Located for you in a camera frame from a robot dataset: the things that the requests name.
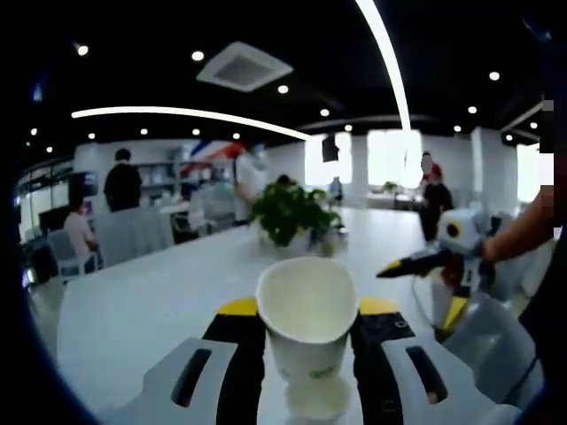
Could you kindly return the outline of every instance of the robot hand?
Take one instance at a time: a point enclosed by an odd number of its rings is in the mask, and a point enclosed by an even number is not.
[[[482,260],[482,246],[486,236],[495,232],[489,227],[488,214],[474,208],[443,212],[438,229],[435,246],[392,262],[377,277],[424,276],[435,267],[443,267],[441,276],[453,292],[443,326],[449,329],[461,316],[471,293],[493,280],[493,273],[491,277],[490,268]]]

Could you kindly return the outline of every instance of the person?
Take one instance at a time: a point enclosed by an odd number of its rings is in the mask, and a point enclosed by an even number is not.
[[[432,169],[428,184],[423,192],[423,207],[420,212],[423,235],[426,242],[431,242],[435,239],[441,214],[452,209],[453,197],[443,183],[443,174],[440,168]]]
[[[91,252],[96,252],[98,241],[90,230],[89,223],[82,211],[83,199],[79,195],[70,195],[70,213],[65,219],[63,228],[69,234],[77,257],[86,257]]]
[[[289,175],[282,174],[277,178],[276,183],[280,186],[288,187],[293,184],[293,181],[290,179]]]
[[[235,225],[248,223],[255,198],[266,188],[267,163],[262,145],[238,155],[233,162],[234,191],[236,195]]]
[[[436,175],[443,175],[443,170],[441,170],[439,164],[433,162],[433,158],[428,151],[425,151],[423,153],[421,165],[423,177],[421,182],[419,183],[419,187],[422,189],[422,191],[424,191],[431,178],[433,178],[433,174],[435,173]]]
[[[341,205],[343,202],[343,183],[340,182],[338,176],[333,178],[329,186],[330,201],[334,205]]]
[[[129,164],[130,151],[118,149],[114,155],[117,164],[106,177],[106,203],[111,213],[140,206],[142,180],[135,166]]]

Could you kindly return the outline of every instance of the air vent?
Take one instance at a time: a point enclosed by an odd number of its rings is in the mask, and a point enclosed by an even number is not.
[[[234,42],[208,61],[197,80],[249,93],[292,71],[281,60],[243,42]]]

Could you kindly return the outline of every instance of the window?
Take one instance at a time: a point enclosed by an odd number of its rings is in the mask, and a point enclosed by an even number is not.
[[[370,185],[395,182],[410,189],[419,186],[423,172],[422,138],[418,131],[370,131],[367,142]]]
[[[338,175],[343,184],[353,179],[353,156],[350,133],[337,133],[338,161],[322,162],[322,141],[327,135],[314,135],[305,142],[305,183],[307,186],[327,186]]]
[[[540,191],[540,144],[517,146],[517,199],[531,202]]]

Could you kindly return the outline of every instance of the curved led light strip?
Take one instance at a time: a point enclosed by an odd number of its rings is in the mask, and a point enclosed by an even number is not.
[[[392,82],[393,94],[396,97],[396,104],[398,104],[398,111],[400,112],[401,127],[404,130],[411,130],[409,122],[408,100],[406,99],[406,92],[404,90],[404,83],[401,80],[400,67],[398,60],[393,52],[392,41],[386,31],[382,17],[378,12],[374,0],[355,0],[359,9],[364,15],[364,19],[369,24],[370,30],[376,39],[382,58],[388,70],[390,81]]]
[[[311,138],[311,135],[301,133],[286,127],[276,126],[264,121],[251,120],[250,118],[238,117],[227,113],[200,111],[199,109],[169,108],[166,106],[114,106],[110,108],[86,109],[84,111],[72,112],[73,118],[93,117],[95,115],[109,115],[114,113],[165,113],[169,115],[185,115],[188,117],[208,118],[227,122],[236,122],[244,126],[262,128],[274,133],[288,135],[301,140]]]

